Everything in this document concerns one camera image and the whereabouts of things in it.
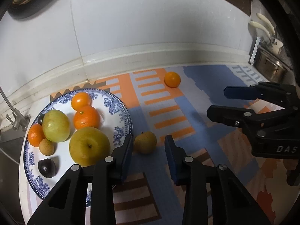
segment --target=silver bolt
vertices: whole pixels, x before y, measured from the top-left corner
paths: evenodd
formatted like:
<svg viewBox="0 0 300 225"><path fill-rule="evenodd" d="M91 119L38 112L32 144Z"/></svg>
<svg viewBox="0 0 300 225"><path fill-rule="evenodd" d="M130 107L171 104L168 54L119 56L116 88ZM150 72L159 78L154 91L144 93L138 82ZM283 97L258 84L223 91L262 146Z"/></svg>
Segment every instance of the silver bolt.
<svg viewBox="0 0 300 225"><path fill-rule="evenodd" d="M251 115L252 115L252 113L250 113L250 112L245 112L245 113L244 113L244 116L245 116L245 117L250 117Z"/></svg>
<svg viewBox="0 0 300 225"><path fill-rule="evenodd" d="M227 169L227 166L225 164L220 164L219 169L221 169L222 171L225 171Z"/></svg>
<svg viewBox="0 0 300 225"><path fill-rule="evenodd" d="M79 169L79 165L78 164L75 164L73 166L71 166L71 170L72 171L77 171Z"/></svg>
<svg viewBox="0 0 300 225"><path fill-rule="evenodd" d="M267 134L267 133L266 133L264 130L258 130L258 132L257 132L257 135L258 135L259 137L265 137L266 134Z"/></svg>
<svg viewBox="0 0 300 225"><path fill-rule="evenodd" d="M194 158L193 157L185 157L184 159L186 162L193 162Z"/></svg>
<svg viewBox="0 0 300 225"><path fill-rule="evenodd" d="M106 162L112 162L113 161L113 157L106 157L104 159L104 161L106 161Z"/></svg>

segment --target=patterned tablecloth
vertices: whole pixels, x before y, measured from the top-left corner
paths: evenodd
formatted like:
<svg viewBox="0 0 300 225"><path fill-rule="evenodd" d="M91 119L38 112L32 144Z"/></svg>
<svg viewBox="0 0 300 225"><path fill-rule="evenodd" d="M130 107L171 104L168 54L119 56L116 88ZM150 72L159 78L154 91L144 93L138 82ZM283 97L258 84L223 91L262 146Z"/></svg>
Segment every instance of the patterned tablecloth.
<svg viewBox="0 0 300 225"><path fill-rule="evenodd" d="M181 77L178 88L164 84L164 75L170 71ZM270 221L279 224L299 192L299 187L287 185L282 160L253 157L251 145L240 129L213 123L206 116L206 110L213 104L249 107L259 113L279 109L262 100L230 100L223 95L226 86L249 86L262 80L250 66L245 65L160 68L72 86L53 93L50 101L75 89L104 89L118 96L128 108L134 136L145 131L156 135L158 144L154 153L134 153L125 184L113 190L117 224L181 224L185 187L175 186L170 178L163 146L167 134L172 134L177 146L203 164L226 164L257 200ZM23 161L20 163L20 172L24 172ZM19 188L22 212L27 222L41 199L22 173ZM209 185L207 197L209 223L212 224ZM86 224L90 224L89 215L90 207L87 207Z"/></svg>

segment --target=metal faucet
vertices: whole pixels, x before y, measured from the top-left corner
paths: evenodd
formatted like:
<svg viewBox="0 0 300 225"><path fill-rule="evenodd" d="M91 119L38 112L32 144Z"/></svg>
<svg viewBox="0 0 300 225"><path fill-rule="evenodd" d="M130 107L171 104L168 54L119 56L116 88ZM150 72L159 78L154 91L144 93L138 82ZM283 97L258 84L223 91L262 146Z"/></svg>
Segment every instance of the metal faucet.
<svg viewBox="0 0 300 225"><path fill-rule="evenodd" d="M22 113L20 113L20 111L16 108L13 107L13 105L10 103L10 101L8 100L8 98L6 97L6 95L4 94L1 86L0 86L0 94L2 95L3 99L5 100L5 102L7 103L7 105L9 106L9 108L12 110L13 112L13 116L15 118L15 121L13 122L12 119L9 117L8 114L6 114L6 118L11 122L11 124L13 125L13 129L18 131L20 126L22 126L22 130L26 131L27 126L28 126L28 120L22 115Z"/></svg>

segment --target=dark purple fruit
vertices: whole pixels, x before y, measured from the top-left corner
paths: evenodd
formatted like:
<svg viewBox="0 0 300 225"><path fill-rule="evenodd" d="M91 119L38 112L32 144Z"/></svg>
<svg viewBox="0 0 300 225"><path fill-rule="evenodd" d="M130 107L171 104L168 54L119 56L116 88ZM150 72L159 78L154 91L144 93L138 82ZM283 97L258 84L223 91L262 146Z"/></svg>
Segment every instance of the dark purple fruit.
<svg viewBox="0 0 300 225"><path fill-rule="evenodd" d="M39 115L38 119L37 119L37 123L39 125L43 125L43 119L44 119L45 114L41 114Z"/></svg>
<svg viewBox="0 0 300 225"><path fill-rule="evenodd" d="M56 174L55 163L49 158L44 160L39 160L37 163L37 167L38 170L40 171L40 174L46 178L52 178Z"/></svg>

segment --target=metal pot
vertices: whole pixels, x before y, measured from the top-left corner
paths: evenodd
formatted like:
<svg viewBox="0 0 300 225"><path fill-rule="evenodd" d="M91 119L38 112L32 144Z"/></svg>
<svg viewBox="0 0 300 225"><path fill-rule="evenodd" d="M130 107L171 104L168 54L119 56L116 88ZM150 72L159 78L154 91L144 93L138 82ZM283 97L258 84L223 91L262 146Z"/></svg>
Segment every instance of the metal pot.
<svg viewBox="0 0 300 225"><path fill-rule="evenodd" d="M267 80L275 83L282 83L287 72L284 63L262 46L258 46L254 67Z"/></svg>

